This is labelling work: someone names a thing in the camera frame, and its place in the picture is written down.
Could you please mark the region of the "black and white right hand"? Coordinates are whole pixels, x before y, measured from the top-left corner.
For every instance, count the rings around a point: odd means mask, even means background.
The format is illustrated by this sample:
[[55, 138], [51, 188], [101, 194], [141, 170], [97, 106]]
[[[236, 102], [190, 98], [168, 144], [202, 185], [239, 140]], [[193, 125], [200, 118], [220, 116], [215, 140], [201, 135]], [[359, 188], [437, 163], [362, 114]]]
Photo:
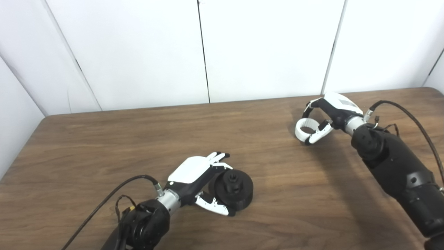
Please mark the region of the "black and white right hand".
[[[322, 123], [309, 118], [314, 109], [321, 109], [329, 118]], [[342, 130], [352, 136], [364, 124], [363, 112], [353, 101], [339, 93], [328, 92], [322, 98], [309, 101], [294, 133], [301, 142], [311, 145], [333, 130]]]

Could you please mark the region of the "black and white left hand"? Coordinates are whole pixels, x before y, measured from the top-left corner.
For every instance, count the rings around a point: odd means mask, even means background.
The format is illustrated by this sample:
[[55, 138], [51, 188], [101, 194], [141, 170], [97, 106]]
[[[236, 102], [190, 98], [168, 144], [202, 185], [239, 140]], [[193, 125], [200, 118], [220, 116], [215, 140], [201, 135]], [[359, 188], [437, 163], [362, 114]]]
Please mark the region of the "black and white left hand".
[[217, 174], [233, 169], [222, 162], [228, 157], [227, 153], [213, 152], [206, 157], [187, 158], [170, 174], [163, 189], [164, 195], [158, 196], [158, 201], [171, 216], [186, 205], [197, 205], [219, 215], [235, 216], [234, 209], [228, 208], [215, 196], [203, 191]]

